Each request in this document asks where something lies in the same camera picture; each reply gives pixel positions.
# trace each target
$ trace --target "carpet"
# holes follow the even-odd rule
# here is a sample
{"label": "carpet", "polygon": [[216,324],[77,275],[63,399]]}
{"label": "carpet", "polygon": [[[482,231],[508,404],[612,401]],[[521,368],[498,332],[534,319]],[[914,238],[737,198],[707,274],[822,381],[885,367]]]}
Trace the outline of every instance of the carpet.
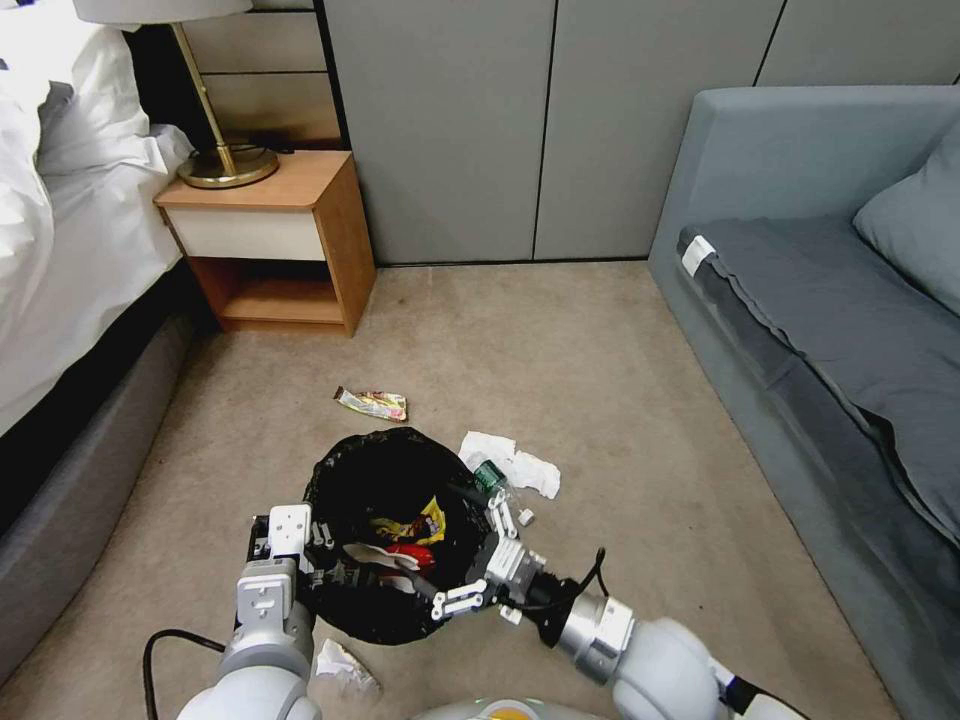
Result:
{"label": "carpet", "polygon": [[[198,343],[90,579],[0,689],[0,717],[143,716],[140,657],[164,627],[225,640],[250,517],[296,502],[340,438],[384,422],[338,385],[401,392],[411,424],[454,449],[507,435],[563,473],[523,537],[560,575],[607,548],[610,591],[685,623],[714,655],[814,718],[896,713],[643,262],[382,270],[353,339],[240,333]],[[489,612],[427,640],[366,645],[318,622],[383,685],[314,681],[325,717],[410,717],[532,696],[616,717],[609,690]],[[177,640],[155,653],[161,718],[215,676]]]}

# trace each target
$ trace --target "gray pillow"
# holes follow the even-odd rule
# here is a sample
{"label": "gray pillow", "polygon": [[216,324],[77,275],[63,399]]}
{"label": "gray pillow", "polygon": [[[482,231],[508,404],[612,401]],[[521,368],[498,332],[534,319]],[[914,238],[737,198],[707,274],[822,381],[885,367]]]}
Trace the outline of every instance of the gray pillow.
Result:
{"label": "gray pillow", "polygon": [[918,172],[860,208],[853,224],[900,272],[960,315],[960,123]]}

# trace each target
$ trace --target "open shelf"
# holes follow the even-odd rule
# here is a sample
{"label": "open shelf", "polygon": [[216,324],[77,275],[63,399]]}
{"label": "open shelf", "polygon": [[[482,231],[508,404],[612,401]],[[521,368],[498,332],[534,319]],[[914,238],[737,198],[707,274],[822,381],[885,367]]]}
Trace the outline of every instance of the open shelf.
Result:
{"label": "open shelf", "polygon": [[190,263],[225,327],[344,329],[326,263],[238,258],[190,258]]}

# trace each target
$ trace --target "sofa cushion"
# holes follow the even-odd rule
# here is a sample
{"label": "sofa cushion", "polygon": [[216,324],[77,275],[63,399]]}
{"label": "sofa cushion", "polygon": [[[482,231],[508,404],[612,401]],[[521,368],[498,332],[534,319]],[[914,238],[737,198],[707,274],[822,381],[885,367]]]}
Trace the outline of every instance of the sofa cushion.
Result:
{"label": "sofa cushion", "polygon": [[918,172],[875,195],[853,222],[900,272],[960,314],[960,123]]}
{"label": "sofa cushion", "polygon": [[911,287],[844,217],[691,226],[681,257],[697,237],[710,251],[693,281],[709,270],[728,282],[889,450],[904,497],[960,548],[960,318]]}

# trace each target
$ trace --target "gray wall panel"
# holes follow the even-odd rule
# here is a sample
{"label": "gray wall panel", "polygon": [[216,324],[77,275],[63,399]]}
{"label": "gray wall panel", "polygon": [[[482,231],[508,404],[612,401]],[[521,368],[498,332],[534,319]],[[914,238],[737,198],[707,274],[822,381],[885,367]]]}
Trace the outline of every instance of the gray wall panel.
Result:
{"label": "gray wall panel", "polygon": [[326,0],[379,262],[528,259],[553,0]]}
{"label": "gray wall panel", "polygon": [[749,85],[780,0],[560,0],[536,257],[650,250],[694,94]]}
{"label": "gray wall panel", "polygon": [[787,0],[758,85],[950,84],[957,0]]}

